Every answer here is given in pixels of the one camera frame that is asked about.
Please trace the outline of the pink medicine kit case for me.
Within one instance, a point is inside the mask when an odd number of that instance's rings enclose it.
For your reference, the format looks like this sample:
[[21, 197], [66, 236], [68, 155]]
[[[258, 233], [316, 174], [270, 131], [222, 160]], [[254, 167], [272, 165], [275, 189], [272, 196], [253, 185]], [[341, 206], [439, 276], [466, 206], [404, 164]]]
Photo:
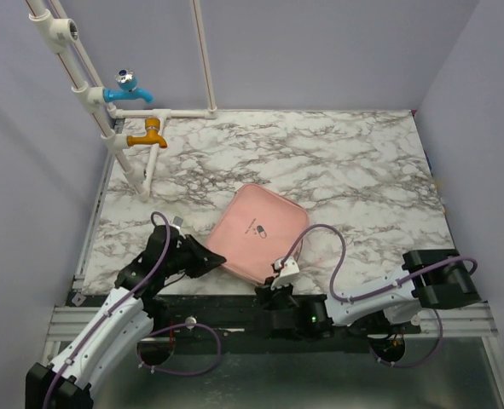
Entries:
[[257, 184], [242, 186], [212, 229], [206, 248], [226, 259], [223, 268], [261, 285], [310, 225], [300, 205]]

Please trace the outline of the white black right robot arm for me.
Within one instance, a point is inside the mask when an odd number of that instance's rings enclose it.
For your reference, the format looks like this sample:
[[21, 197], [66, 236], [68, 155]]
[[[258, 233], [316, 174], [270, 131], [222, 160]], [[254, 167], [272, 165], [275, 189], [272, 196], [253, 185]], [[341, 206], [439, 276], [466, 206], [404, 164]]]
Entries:
[[450, 310], [479, 302], [472, 281], [477, 263], [455, 249], [409, 251], [389, 274], [337, 294], [293, 295], [299, 267], [276, 260], [274, 274], [256, 287], [253, 331], [260, 337], [316, 340], [341, 330], [353, 337], [388, 334], [421, 309]]

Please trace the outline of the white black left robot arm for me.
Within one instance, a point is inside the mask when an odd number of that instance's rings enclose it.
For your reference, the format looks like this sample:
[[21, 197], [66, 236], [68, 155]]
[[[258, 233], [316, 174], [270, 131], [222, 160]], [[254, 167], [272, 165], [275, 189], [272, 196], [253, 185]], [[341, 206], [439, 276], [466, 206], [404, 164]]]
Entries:
[[49, 364], [36, 363], [28, 371], [25, 406], [91, 408], [101, 380], [144, 337], [181, 329], [156, 298], [166, 280], [178, 273], [199, 278], [225, 262], [177, 228], [155, 227], [86, 327]]

